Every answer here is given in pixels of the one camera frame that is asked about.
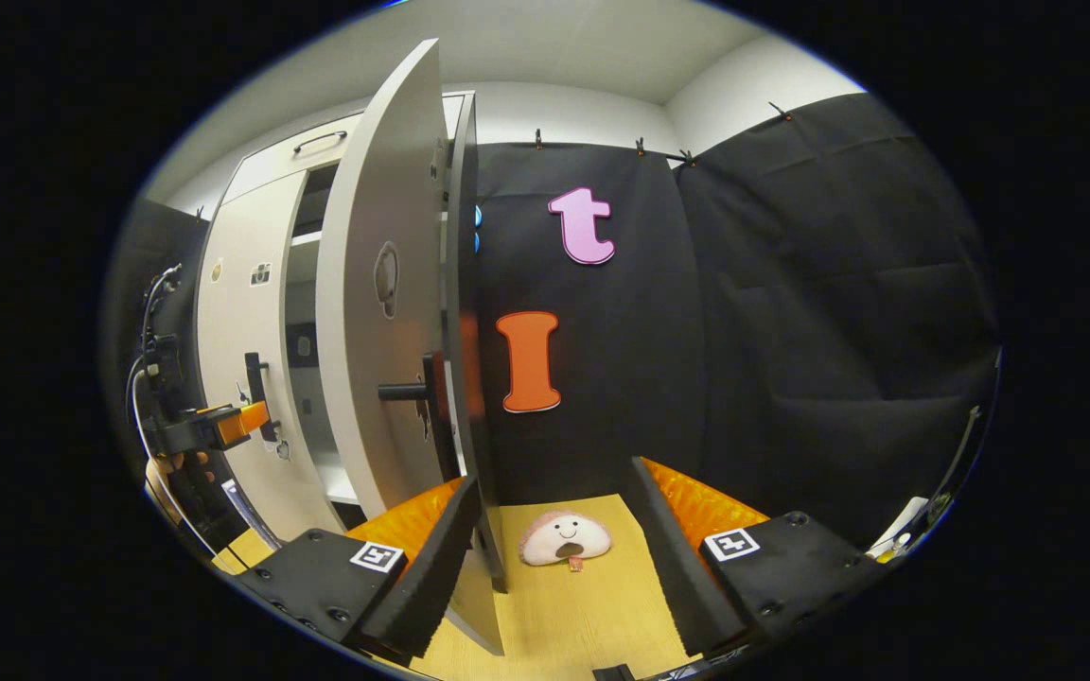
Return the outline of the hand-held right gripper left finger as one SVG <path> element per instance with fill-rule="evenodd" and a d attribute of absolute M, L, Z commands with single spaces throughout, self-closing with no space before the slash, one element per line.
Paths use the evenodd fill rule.
<path fill-rule="evenodd" d="M 440 627 L 481 509 L 479 483 L 460 476 L 346 534 L 310 528 L 237 585 L 320 639 L 407 662 Z"/>

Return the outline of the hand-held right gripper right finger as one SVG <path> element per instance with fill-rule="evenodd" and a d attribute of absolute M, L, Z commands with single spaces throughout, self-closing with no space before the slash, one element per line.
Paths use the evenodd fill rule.
<path fill-rule="evenodd" d="M 628 508 L 689 655 L 778 645 L 888 570 L 812 515 L 763 516 L 644 457 L 628 466 Z"/>

